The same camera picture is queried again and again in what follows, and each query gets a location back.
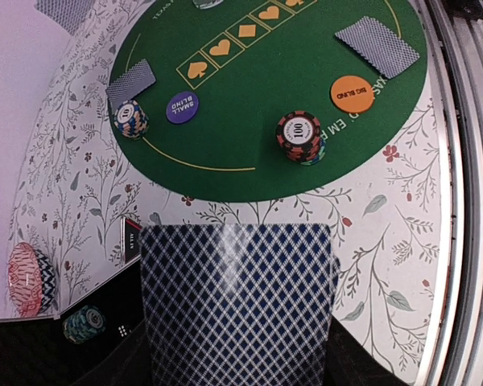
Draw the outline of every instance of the black object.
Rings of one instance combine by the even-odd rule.
[[[448,6],[456,17],[467,20],[483,20],[483,6],[479,0],[448,0]]]

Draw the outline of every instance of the yellow line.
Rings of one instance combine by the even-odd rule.
[[[392,13],[392,16],[394,16],[395,20],[395,26],[397,26],[397,35],[401,39],[403,37],[403,33],[401,32],[401,25],[399,24],[399,20],[397,18],[397,15],[395,14],[394,8],[392,8],[392,5],[388,0],[384,0],[385,4],[390,8],[390,12]]]
[[[221,167],[206,167],[206,166],[193,165],[192,163],[181,161],[180,159],[174,158],[171,155],[164,153],[163,151],[159,150],[157,147],[152,145],[150,142],[148,142],[148,140],[146,138],[143,138],[143,141],[145,141],[145,143],[148,146],[150,146],[152,149],[154,149],[155,151],[160,153],[162,156],[164,156],[168,159],[171,159],[174,162],[180,163],[181,165],[194,167],[195,169],[209,170],[209,171],[254,171],[254,170],[256,170],[255,167],[241,167],[241,168],[238,168],[238,169],[227,169],[227,168],[221,168]]]
[[[130,57],[132,56],[132,53],[134,52],[134,48],[136,47],[136,44],[138,44],[138,40],[141,37],[142,34],[139,34],[138,37],[136,38],[136,41],[134,42],[134,46],[130,49],[129,57],[127,58],[127,63],[126,63],[126,72],[129,71],[129,62],[130,62]]]

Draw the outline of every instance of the leaf print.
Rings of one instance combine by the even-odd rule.
[[[156,225],[161,225],[161,217],[159,217],[159,214],[154,212],[149,216],[149,220],[152,221]]]
[[[352,322],[353,320],[356,320],[360,317],[360,315],[363,313],[363,310],[365,309],[365,303],[364,302],[359,302],[359,304],[356,306],[353,312],[349,312],[345,318],[341,319],[343,320],[349,320]]]
[[[114,205],[114,203],[116,203],[121,197],[122,197],[122,195],[114,195],[109,200],[109,205]]]
[[[369,205],[367,205],[367,207],[365,208],[365,211],[363,212],[363,216],[365,216],[368,213],[375,213],[376,211],[381,209],[381,207],[385,205],[387,201],[388,200],[386,199],[386,196],[376,195],[372,199],[372,201],[370,201]]]
[[[98,242],[100,243],[100,245],[102,245],[102,234],[98,227],[97,227],[97,233],[98,233]]]
[[[400,310],[413,311],[410,307],[410,303],[408,303],[404,295],[398,291],[391,291],[386,298],[386,302]]]
[[[73,191],[76,191],[77,187],[79,186],[79,174],[80,174],[80,172],[77,171],[77,174],[73,178],[72,184],[70,185],[70,189],[73,190]]]
[[[89,209],[89,213],[91,213],[94,216],[102,216],[102,211],[98,207]]]

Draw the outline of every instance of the red flower print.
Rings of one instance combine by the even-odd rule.
[[[192,197],[188,197],[187,195],[183,195],[180,199],[183,203],[186,203],[187,207],[192,206],[192,201],[194,200]]]
[[[344,223],[344,225],[347,228],[351,228],[351,226],[353,225],[353,222],[350,219],[348,219],[347,217],[344,217],[341,222]]]
[[[399,153],[397,151],[397,146],[393,145],[386,145],[385,150],[383,151],[383,155],[386,157],[387,162],[394,161],[394,158],[399,158]]]

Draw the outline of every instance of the checkered card back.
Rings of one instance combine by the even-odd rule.
[[[139,93],[155,83],[151,66],[140,60],[128,72],[116,79],[106,90],[111,108],[116,110],[125,101],[134,99]]]
[[[364,16],[335,34],[381,74],[392,79],[419,60],[419,53],[375,18]]]
[[[154,385],[322,385],[340,271],[327,226],[157,226],[140,243]]]
[[[75,35],[93,3],[94,0],[38,0],[34,7]]]

